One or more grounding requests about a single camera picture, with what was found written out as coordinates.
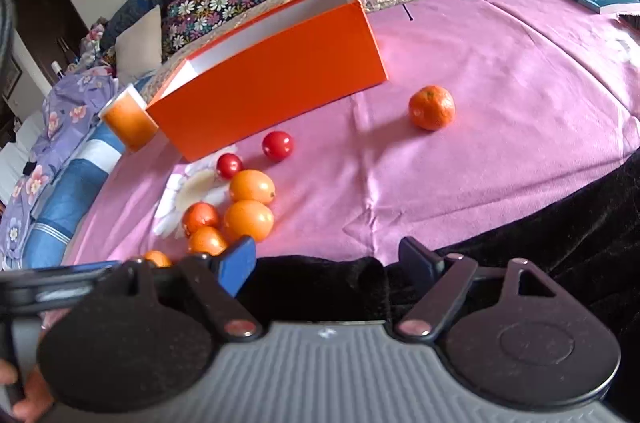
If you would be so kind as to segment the person's left hand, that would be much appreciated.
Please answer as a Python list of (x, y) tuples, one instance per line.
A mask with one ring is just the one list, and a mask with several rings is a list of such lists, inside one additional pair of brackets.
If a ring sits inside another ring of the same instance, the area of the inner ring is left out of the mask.
[(37, 422), (53, 397), (37, 363), (38, 344), (67, 309), (1, 317), (1, 421)]

